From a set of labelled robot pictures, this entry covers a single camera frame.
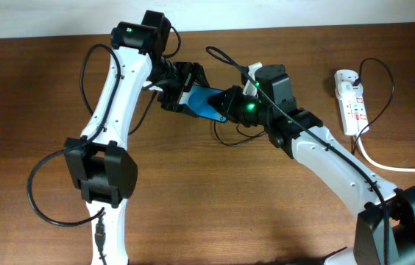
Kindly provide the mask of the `blue screen Galaxy smartphone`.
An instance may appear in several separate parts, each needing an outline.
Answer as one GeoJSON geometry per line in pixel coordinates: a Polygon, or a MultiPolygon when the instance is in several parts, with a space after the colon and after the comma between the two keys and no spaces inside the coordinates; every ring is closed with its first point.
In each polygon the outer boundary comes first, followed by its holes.
{"type": "Polygon", "coordinates": [[[186,104],[193,109],[200,118],[216,121],[216,114],[219,113],[208,104],[208,98],[221,93],[223,90],[193,85],[189,92],[183,92],[179,105],[186,104]]]}

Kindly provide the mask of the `white power strip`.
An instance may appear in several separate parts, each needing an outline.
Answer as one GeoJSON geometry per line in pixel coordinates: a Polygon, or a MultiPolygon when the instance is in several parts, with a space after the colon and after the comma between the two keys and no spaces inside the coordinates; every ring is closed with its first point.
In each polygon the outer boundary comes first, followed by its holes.
{"type": "MultiPolygon", "coordinates": [[[[351,82],[352,84],[358,78],[358,73],[353,70],[341,69],[334,74],[335,84],[340,82],[351,82]]],[[[341,113],[344,134],[348,136],[358,136],[363,130],[368,131],[365,126],[369,124],[363,96],[356,98],[348,98],[344,100],[338,99],[338,106],[341,113]]]]}

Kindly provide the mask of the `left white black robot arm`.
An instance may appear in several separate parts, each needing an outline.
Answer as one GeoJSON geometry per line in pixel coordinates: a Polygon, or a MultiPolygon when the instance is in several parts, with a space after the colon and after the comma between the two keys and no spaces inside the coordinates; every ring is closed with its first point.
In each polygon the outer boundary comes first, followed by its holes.
{"type": "Polygon", "coordinates": [[[110,68],[91,119],[78,139],[68,138],[65,161],[74,187],[91,215],[92,264],[128,264],[126,206],[138,167],[130,157],[130,124],[141,91],[157,88],[163,109],[189,116],[182,103],[194,85],[209,86],[198,63],[172,63],[164,56],[171,22],[148,10],[140,24],[121,22],[111,32],[110,68]]]}

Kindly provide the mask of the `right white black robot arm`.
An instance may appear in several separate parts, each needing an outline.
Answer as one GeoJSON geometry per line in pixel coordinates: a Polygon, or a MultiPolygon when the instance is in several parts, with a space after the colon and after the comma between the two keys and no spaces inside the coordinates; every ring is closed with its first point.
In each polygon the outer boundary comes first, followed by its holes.
{"type": "Polygon", "coordinates": [[[402,190],[351,155],[322,121],[297,107],[282,65],[263,66],[249,77],[257,92],[233,86],[208,99],[227,120],[261,125],[270,142],[315,173],[356,219],[353,247],[319,264],[415,264],[415,186],[402,190]]]}

